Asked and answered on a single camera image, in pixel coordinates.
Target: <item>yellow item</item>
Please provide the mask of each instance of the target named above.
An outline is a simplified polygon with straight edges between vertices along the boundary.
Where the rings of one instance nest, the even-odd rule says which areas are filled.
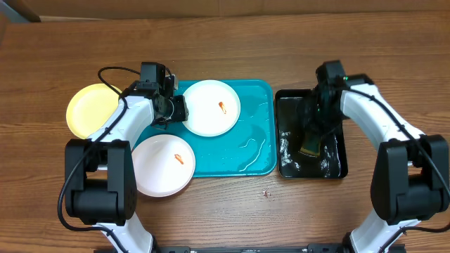
[[[92,84],[73,96],[65,120],[74,135],[87,138],[106,123],[118,105],[119,96],[113,90],[105,84]]]

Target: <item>blue tray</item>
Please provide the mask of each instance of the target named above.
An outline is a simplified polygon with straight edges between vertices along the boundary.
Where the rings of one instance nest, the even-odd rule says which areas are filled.
[[[180,81],[175,95],[198,81]],[[169,124],[166,131],[147,127],[136,146],[151,136],[173,134],[184,139],[195,154],[194,177],[259,176],[276,165],[276,133],[273,94],[262,80],[222,80],[240,99],[240,116],[234,127],[216,137],[191,133],[183,123]]]

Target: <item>wooden tabletop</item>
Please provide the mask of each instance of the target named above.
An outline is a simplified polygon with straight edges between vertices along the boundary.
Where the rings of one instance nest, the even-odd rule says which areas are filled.
[[[158,61],[179,79],[259,78],[279,89],[316,85],[315,69],[340,59],[365,72],[414,126],[450,140],[450,14],[356,13],[248,18],[117,20],[9,25],[0,47],[0,252],[91,252],[98,232],[58,221],[64,147],[74,136],[65,109],[96,73]],[[137,77],[109,71],[125,88]],[[295,246],[339,242],[372,208],[376,152],[344,123],[349,174],[343,180],[268,176],[193,179],[176,197],[139,196],[137,214],[163,246]],[[271,197],[262,190],[270,188]],[[438,214],[423,226],[440,227]],[[73,224],[80,225],[76,219]],[[449,252],[447,234],[410,232],[409,252]]]

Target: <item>black tray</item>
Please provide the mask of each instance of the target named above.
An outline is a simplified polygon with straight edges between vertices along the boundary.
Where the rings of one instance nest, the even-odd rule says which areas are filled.
[[[278,169],[285,178],[342,179],[348,173],[342,124],[323,137],[318,157],[300,153],[304,134],[296,107],[310,93],[309,89],[284,89],[275,95]]]

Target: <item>black cable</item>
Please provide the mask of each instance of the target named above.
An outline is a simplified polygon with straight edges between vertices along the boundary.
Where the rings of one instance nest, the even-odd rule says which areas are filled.
[[[78,167],[80,166],[81,163],[83,163],[84,159],[89,155],[89,153],[94,149],[94,147],[105,137],[107,136],[110,132],[111,129],[114,128],[114,126],[121,120],[121,118],[124,116],[125,112],[128,109],[128,104],[127,104],[127,100],[123,97],[123,95],[117,90],[115,89],[113,86],[111,86],[106,80],[104,80],[104,78],[102,78],[101,73],[104,70],[126,70],[129,72],[133,72],[135,74],[141,74],[139,71],[136,70],[132,70],[129,69],[127,67],[102,67],[99,71],[98,71],[98,78],[110,89],[112,89],[115,93],[117,93],[117,95],[119,95],[119,98],[123,100],[124,102],[124,109],[121,111],[121,113],[119,114],[119,116],[117,116],[117,118],[111,123],[111,125],[109,127],[105,128],[105,131],[86,149],[86,151],[84,151],[82,157],[78,160],[78,162],[75,164],[73,170],[70,172],[69,176],[67,177],[67,180],[64,182],[63,187],[61,188],[61,192],[59,193],[59,198],[58,198],[58,218],[60,220],[60,222],[62,223],[62,225],[64,227],[66,227],[68,230],[71,231],[103,231],[106,232],[106,236],[110,236],[115,244],[119,247],[119,249],[126,253],[128,252],[124,246],[122,245],[122,243],[120,243],[119,239],[117,238],[117,236],[113,233],[112,230],[110,230],[109,228],[105,228],[105,227],[85,227],[85,228],[79,228],[79,227],[74,227],[71,226],[65,219],[63,216],[63,198],[65,195],[65,191],[67,190],[67,186],[70,182],[70,180],[72,179],[73,175],[75,174],[76,170],[78,169]]]
[[[379,105],[391,118],[391,120],[397,125],[397,127],[400,129],[400,131],[408,137],[414,145],[419,149],[419,151],[422,153],[423,157],[427,160],[427,163],[432,167],[433,172],[437,175],[437,178],[441,182],[441,184],[444,186],[445,192],[450,197],[450,190],[447,186],[444,177],[441,175],[439,170],[436,167],[436,164],[432,161],[431,157],[428,155],[428,153],[425,151],[425,149],[422,147],[422,145],[405,129],[404,125],[399,122],[399,120],[392,114],[392,112],[389,110],[389,108],[386,107],[385,104],[381,103],[378,99],[375,98],[375,96],[368,95],[367,93],[355,90],[355,89],[343,89],[344,91],[350,91],[353,93],[357,93],[361,96],[365,96],[375,102],[377,105]],[[383,253],[386,248],[388,248],[401,234],[405,233],[406,231],[423,231],[423,232],[429,232],[429,233],[443,233],[450,230],[450,223],[447,224],[443,228],[423,228],[423,227],[415,227],[415,226],[409,226],[409,227],[402,227],[400,228],[378,251],[378,253]]]

